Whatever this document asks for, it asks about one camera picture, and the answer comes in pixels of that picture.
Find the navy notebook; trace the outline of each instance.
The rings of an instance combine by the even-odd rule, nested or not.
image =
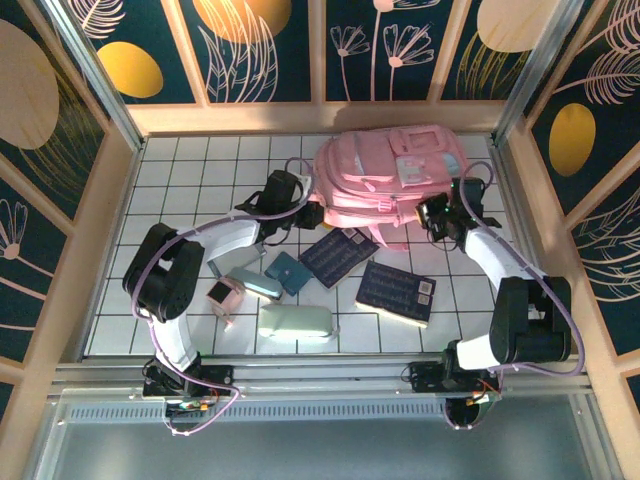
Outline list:
[[[356,295],[356,305],[426,328],[435,289],[435,280],[369,262]]]
[[[357,228],[334,228],[298,259],[325,288],[333,288],[379,248]]]

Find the pink backpack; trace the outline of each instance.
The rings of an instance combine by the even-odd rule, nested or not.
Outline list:
[[[417,220],[416,205],[442,192],[451,195],[451,179],[467,165],[456,135],[436,125],[346,132],[316,154],[314,199],[325,208],[325,223],[369,227],[388,246],[378,225]]]

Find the backpack strap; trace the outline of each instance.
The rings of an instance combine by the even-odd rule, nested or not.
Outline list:
[[[378,243],[387,247],[389,250],[394,250],[396,252],[408,252],[409,244],[407,243],[394,243],[393,245],[388,245],[387,242],[382,238],[382,232],[380,232],[380,227],[378,225],[369,225],[369,231],[373,238],[375,238]]]

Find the yellow circle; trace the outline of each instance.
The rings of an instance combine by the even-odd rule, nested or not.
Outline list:
[[[18,148],[44,145],[56,128],[56,72],[29,35],[0,20],[0,138]]]
[[[589,158],[595,139],[596,121],[591,111],[579,103],[566,105],[551,126],[551,166],[563,177],[577,173]]]
[[[247,12],[245,3],[251,12]],[[202,21],[217,36],[235,43],[253,43],[261,35],[249,35],[253,30],[252,17],[261,17],[272,36],[276,36],[289,22],[291,0],[193,0]]]
[[[491,50],[526,52],[538,43],[559,0],[482,0],[478,35]]]
[[[162,72],[156,61],[137,45],[107,43],[98,58],[119,92],[136,98],[153,97],[162,90]]]

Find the white tiled floor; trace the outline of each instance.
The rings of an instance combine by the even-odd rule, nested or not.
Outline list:
[[[285,159],[300,155],[310,159],[329,138],[326,135],[152,138],[147,144],[115,257],[108,270],[109,279],[86,353],[152,353],[147,327],[137,324],[129,315],[129,298],[121,286],[129,262],[149,227],[158,221],[174,228],[188,227],[217,218],[260,190],[268,172],[283,168]],[[461,141],[470,159],[488,160],[484,137],[462,136]],[[486,211],[503,223],[505,236],[511,239],[496,185],[487,191],[484,203]],[[267,254],[248,268],[264,271],[281,251],[298,257],[327,232],[322,226],[314,231],[293,230],[283,245],[267,247]],[[331,291],[312,279],[298,296],[285,299],[288,304],[330,308],[335,323],[340,326],[340,335],[331,342],[276,342],[259,337],[256,320],[261,301],[254,297],[246,297],[233,317],[233,327],[225,331],[225,323],[211,314],[203,299],[214,282],[205,267],[188,310],[196,346],[204,355],[440,352],[449,341],[487,328],[494,296],[488,279],[473,261],[457,250],[442,250],[445,246],[451,249],[453,244],[430,245],[415,222],[408,228],[383,230],[383,233],[393,242],[408,240],[410,251],[381,249],[374,256],[376,261],[437,281],[427,329],[356,308],[354,301],[363,265]],[[281,238],[278,234],[270,241]]]

